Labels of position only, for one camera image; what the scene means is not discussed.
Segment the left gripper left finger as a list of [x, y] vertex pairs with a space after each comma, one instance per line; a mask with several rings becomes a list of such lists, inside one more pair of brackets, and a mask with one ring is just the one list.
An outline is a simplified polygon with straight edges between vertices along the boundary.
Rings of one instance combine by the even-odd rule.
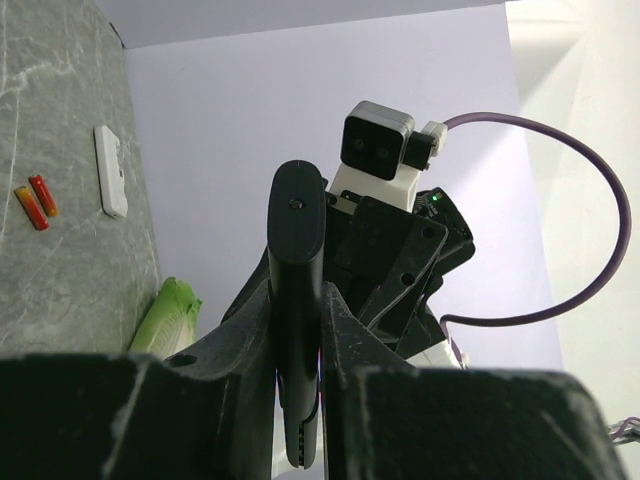
[[5, 479], [267, 479], [275, 368], [269, 289], [160, 361], [142, 354], [5, 355]]

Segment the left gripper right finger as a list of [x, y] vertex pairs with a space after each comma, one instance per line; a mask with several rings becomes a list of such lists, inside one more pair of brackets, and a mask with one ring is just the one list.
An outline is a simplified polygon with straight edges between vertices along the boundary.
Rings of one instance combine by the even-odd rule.
[[329, 479], [623, 479], [600, 410], [555, 371], [418, 368], [333, 284], [321, 320]]

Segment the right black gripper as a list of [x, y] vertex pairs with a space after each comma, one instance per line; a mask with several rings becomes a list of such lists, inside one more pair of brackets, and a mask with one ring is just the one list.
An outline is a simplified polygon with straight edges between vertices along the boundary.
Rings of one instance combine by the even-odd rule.
[[[346, 311], [400, 352], [445, 275], [474, 255], [467, 223], [441, 189], [420, 193], [410, 212], [351, 192], [325, 192], [325, 212], [322, 289], [334, 285]], [[262, 282], [269, 286], [267, 246], [223, 318], [238, 313]]]

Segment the black slim remote control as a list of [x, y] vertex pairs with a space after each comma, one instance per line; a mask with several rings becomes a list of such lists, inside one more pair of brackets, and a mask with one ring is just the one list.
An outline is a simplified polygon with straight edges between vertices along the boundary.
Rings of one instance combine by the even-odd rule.
[[270, 191], [267, 252], [279, 401], [294, 468], [310, 468], [316, 456], [325, 227], [319, 170], [302, 160], [282, 164]]

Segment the white remote control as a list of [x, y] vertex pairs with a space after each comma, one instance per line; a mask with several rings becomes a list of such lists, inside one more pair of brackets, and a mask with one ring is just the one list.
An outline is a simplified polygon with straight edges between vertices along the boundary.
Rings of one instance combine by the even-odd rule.
[[120, 140], [106, 125], [94, 128], [94, 140], [102, 208], [113, 218], [125, 218], [128, 200], [124, 171], [120, 165]]

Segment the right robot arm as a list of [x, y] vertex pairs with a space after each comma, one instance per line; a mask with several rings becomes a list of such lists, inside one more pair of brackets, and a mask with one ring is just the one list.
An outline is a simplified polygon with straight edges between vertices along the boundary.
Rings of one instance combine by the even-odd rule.
[[315, 357], [320, 290], [328, 282], [350, 313], [401, 358], [458, 367], [427, 301], [474, 253], [470, 228], [440, 188], [419, 193], [407, 211], [353, 192], [273, 188], [267, 247], [227, 313], [235, 314], [266, 283], [275, 303], [276, 365], [288, 370]]

